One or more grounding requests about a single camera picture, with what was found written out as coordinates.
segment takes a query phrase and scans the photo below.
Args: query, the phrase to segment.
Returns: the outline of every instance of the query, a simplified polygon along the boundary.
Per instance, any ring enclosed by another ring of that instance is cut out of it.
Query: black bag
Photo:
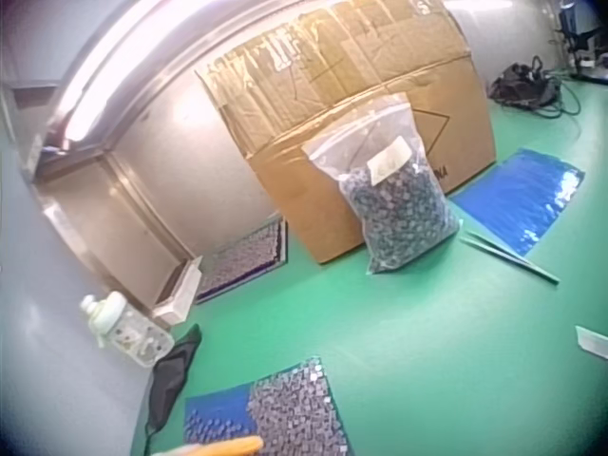
[[[540,57],[535,56],[532,66],[507,68],[492,84],[489,97],[500,105],[537,112],[561,102],[561,80],[543,71]]]
[[[150,452],[152,436],[167,424],[175,401],[188,378],[188,370],[200,345],[199,325],[193,326],[175,347],[160,359],[152,370],[148,397],[148,421],[145,425],[144,455]]]

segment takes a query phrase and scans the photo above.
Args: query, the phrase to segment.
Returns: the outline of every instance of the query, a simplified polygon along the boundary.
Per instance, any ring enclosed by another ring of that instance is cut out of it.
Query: fluorescent light
[[[511,0],[446,0],[446,8],[452,11],[490,11],[511,8]]]
[[[112,49],[117,46],[125,35],[156,7],[161,0],[141,0],[136,3],[116,24],[104,35],[95,48],[86,56],[83,64],[69,82],[60,103],[62,115],[71,111],[83,95],[86,84],[99,68]]]
[[[215,0],[173,0],[146,17],[109,57],[76,107],[66,129],[81,141],[122,81],[183,21]]]

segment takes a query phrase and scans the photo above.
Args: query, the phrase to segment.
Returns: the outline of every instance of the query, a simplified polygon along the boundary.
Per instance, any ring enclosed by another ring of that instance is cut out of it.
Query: clear zip bag
[[[303,149],[360,218],[370,273],[399,269],[458,231],[403,94],[355,108]]]

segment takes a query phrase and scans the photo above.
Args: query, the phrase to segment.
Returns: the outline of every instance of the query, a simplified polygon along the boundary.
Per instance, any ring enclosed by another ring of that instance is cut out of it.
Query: white card
[[[402,168],[411,158],[411,149],[403,137],[398,137],[382,152],[368,161],[371,185],[375,186]]]

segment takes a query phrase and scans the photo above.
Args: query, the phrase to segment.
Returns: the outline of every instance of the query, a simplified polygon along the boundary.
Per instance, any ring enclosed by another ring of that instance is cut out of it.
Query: blue plastic film
[[[520,149],[452,200],[523,256],[560,216],[584,176],[565,161]]]

